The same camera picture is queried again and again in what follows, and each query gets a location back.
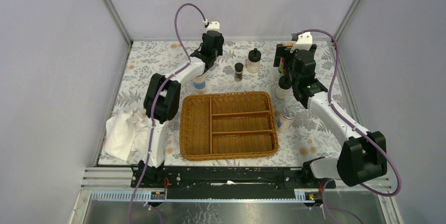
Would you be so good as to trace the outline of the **white crumpled cloth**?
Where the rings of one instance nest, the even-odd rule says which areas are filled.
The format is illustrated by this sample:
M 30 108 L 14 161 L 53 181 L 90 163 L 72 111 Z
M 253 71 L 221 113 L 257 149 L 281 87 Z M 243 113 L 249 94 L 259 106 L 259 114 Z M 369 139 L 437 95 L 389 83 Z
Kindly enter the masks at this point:
M 142 158 L 148 153 L 148 117 L 145 109 L 134 108 L 120 111 L 106 121 L 107 154 L 126 161 L 131 152 L 139 152 Z

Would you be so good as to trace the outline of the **yellow cap sauce bottle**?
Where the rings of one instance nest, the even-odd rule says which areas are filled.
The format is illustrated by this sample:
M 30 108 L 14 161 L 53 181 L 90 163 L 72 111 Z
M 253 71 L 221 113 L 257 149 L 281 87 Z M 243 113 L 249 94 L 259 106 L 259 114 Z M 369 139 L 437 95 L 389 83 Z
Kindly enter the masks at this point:
M 288 75 L 288 72 L 287 72 L 287 70 L 284 69 L 284 66 L 285 66 L 285 58 L 282 57 L 282 58 L 280 59 L 280 63 L 279 63 L 279 67 L 278 67 L 278 71 L 279 71 L 279 73 L 281 73 L 282 76 L 287 76 L 287 75 Z

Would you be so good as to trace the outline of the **floral table mat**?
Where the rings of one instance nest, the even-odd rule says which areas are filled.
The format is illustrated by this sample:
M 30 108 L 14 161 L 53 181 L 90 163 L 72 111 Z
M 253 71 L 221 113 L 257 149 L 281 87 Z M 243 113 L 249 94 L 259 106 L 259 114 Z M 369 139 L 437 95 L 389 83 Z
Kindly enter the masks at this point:
M 275 90 L 280 73 L 273 67 L 273 57 L 279 41 L 228 41 L 224 44 L 224 54 L 219 56 L 212 69 L 205 73 L 206 93 L 225 93 L 243 91 L 265 91 L 271 96 L 278 119 L 283 106 L 293 106 L 296 117 L 289 130 L 278 133 L 279 150 L 273 156 L 254 159 L 226 159 L 194 162 L 187 161 L 180 154 L 179 146 L 179 109 L 176 117 L 167 126 L 165 141 L 165 165 L 170 166 L 254 166 L 254 167 L 298 167 L 307 160 L 317 157 L 334 158 L 340 154 L 341 145 L 325 124 L 297 102 L 292 94 L 286 99 L 277 99 Z M 325 40 L 317 44 L 315 54 L 316 77 L 329 87 L 333 73 L 334 55 L 331 44 Z M 249 73 L 244 69 L 241 81 L 235 81 L 234 65 L 244 63 L 248 52 L 257 48 L 261 52 L 260 70 Z M 143 107 L 144 97 L 154 73 L 167 74 L 184 63 L 186 56 L 180 45 L 171 41 L 136 41 L 129 54 L 120 89 L 112 115 L 121 111 Z M 137 164 L 141 153 L 129 153 L 127 160 L 109 155 L 104 149 L 98 157 L 98 165 L 127 166 Z

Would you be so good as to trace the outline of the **silver lid shaker right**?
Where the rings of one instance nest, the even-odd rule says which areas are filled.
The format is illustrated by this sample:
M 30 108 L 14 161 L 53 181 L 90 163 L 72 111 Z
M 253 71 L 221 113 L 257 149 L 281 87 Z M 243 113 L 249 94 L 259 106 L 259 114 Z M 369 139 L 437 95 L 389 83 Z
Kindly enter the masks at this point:
M 281 134 L 286 133 L 291 127 L 295 117 L 296 111 L 294 108 L 290 106 L 284 107 L 277 121 L 277 131 Z

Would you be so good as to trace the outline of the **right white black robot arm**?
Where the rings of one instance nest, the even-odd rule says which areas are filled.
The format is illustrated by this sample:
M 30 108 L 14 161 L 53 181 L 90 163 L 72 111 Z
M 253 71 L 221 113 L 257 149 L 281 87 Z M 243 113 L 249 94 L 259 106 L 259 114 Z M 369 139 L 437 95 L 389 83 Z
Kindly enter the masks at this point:
M 328 89 L 316 78 L 316 49 L 315 44 L 308 50 L 278 44 L 273 63 L 274 67 L 283 66 L 294 98 L 325 124 L 342 147 L 337 158 L 304 162 L 302 183 L 315 188 L 322 179 L 331 178 L 352 187 L 386 175 L 384 135 L 359 125 L 334 100 L 328 100 Z

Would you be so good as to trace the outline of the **wicker divided basket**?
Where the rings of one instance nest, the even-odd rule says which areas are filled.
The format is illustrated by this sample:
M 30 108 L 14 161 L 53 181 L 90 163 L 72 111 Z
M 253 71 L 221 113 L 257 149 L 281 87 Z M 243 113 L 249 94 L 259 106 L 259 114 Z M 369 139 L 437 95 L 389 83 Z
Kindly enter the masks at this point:
M 181 108 L 179 145 L 189 161 L 274 155 L 279 140 L 270 95 L 248 91 L 187 96 Z

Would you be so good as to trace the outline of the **black spout seed bottle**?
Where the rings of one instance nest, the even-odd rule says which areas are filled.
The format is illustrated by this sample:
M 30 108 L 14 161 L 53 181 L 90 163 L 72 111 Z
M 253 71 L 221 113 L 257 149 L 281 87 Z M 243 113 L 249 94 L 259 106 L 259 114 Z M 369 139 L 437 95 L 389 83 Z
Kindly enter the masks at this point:
M 260 70 L 261 52 L 254 48 L 248 53 L 247 71 L 250 73 L 256 73 Z

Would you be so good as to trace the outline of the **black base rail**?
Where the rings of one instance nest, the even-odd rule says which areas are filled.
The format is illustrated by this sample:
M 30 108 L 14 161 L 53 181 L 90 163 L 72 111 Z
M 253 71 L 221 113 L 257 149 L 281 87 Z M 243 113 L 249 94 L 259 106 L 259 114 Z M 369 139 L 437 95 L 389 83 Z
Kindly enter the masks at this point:
M 334 181 L 317 179 L 309 169 L 289 167 L 132 165 L 132 188 L 160 188 L 169 200 L 273 200 L 292 199 L 297 189 L 318 194 L 334 189 Z

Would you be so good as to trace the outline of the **black cap white jar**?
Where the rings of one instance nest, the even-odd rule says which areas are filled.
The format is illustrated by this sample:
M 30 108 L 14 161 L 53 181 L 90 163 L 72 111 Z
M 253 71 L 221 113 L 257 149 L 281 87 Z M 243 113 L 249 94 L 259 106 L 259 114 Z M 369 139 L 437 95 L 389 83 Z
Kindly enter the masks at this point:
M 278 81 L 278 85 L 275 90 L 275 96 L 278 99 L 285 99 L 290 93 L 291 90 L 291 79 L 289 76 L 281 76 Z

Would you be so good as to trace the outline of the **blue label shaker left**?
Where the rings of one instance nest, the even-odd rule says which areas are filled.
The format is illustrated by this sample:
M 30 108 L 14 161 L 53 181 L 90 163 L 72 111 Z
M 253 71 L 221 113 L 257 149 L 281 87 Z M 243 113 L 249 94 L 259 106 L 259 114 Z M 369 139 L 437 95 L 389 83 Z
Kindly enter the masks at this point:
M 192 82 L 196 93 L 203 94 L 206 92 L 206 77 L 204 74 L 195 77 Z

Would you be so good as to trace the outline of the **small dark spice jar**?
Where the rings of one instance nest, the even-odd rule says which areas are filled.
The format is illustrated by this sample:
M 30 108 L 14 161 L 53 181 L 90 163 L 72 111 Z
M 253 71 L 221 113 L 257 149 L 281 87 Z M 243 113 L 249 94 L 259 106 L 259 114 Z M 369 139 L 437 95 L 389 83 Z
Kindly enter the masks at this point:
M 235 68 L 235 81 L 240 82 L 243 76 L 244 65 L 243 63 L 236 63 L 234 65 L 234 68 Z

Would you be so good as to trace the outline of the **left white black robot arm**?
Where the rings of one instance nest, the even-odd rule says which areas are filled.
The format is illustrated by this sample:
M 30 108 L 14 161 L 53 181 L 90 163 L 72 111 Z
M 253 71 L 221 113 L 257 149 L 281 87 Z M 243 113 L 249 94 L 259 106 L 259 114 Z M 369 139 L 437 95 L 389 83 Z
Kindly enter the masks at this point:
M 179 109 L 181 85 L 191 82 L 213 67 L 222 55 L 224 37 L 221 32 L 209 30 L 202 35 L 202 42 L 190 56 L 190 61 L 181 64 L 167 74 L 152 75 L 143 107 L 149 118 L 148 152 L 145 164 L 149 167 L 143 174 L 143 181 L 152 188 L 163 182 L 163 174 L 156 168 L 164 163 L 166 130 L 169 122 Z

